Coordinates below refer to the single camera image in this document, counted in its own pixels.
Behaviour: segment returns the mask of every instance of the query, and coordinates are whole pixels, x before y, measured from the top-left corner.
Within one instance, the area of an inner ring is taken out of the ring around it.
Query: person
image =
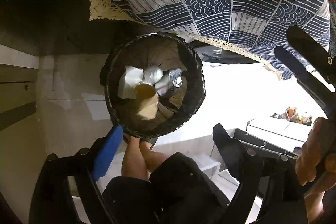
[[[230,201],[191,158],[152,151],[155,139],[149,143],[124,136],[128,145],[122,175],[113,178],[103,192],[118,223],[218,222]]]
[[[315,167],[321,161],[318,137],[324,122],[321,117],[316,119],[296,161],[301,185],[316,176]],[[155,139],[124,136],[128,146],[122,175],[113,178],[103,192],[118,223],[218,223],[230,201],[191,158],[152,151]],[[336,184],[336,154],[326,158],[325,167],[328,175],[305,198],[309,223],[329,224],[336,219],[333,202],[323,205],[325,192]]]
[[[321,161],[319,132],[326,120],[315,120],[296,160],[295,171],[301,185],[312,182],[316,177],[316,166]],[[326,177],[305,198],[309,223],[332,224],[336,222],[336,154],[325,158]]]

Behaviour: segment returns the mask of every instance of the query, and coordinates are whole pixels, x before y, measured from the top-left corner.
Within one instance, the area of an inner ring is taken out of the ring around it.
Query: leg
[[[146,162],[147,169],[152,173],[157,167],[161,165],[166,159],[170,157],[168,154],[154,152],[150,150],[151,143],[141,142],[139,144],[141,154]]]
[[[121,166],[121,175],[148,180],[148,171],[145,160],[140,152],[139,142],[140,138],[128,137],[128,145]]]

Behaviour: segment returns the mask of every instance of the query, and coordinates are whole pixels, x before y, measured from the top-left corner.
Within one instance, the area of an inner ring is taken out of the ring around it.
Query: blue armrest pad
[[[94,181],[105,176],[115,153],[123,138],[123,128],[120,125],[114,126],[106,136],[105,143],[98,152],[94,161],[93,172],[91,173]]]

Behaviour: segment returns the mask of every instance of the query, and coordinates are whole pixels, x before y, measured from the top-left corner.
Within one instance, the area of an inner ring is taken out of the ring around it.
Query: black shorts
[[[181,153],[165,160],[149,181],[119,176],[103,198],[119,224],[217,223],[229,200]]]

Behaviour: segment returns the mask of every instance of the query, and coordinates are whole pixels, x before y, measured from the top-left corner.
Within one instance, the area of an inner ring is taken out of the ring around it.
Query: black trash bag
[[[156,118],[136,120],[130,115],[133,100],[117,96],[125,66],[143,70],[157,66],[163,71],[181,68],[183,84],[173,96],[159,96]],[[112,123],[120,124],[126,133],[145,139],[163,136],[181,127],[197,112],[205,98],[202,66],[195,50],[173,33],[142,35],[118,46],[111,51],[100,72],[100,84],[105,88]]]

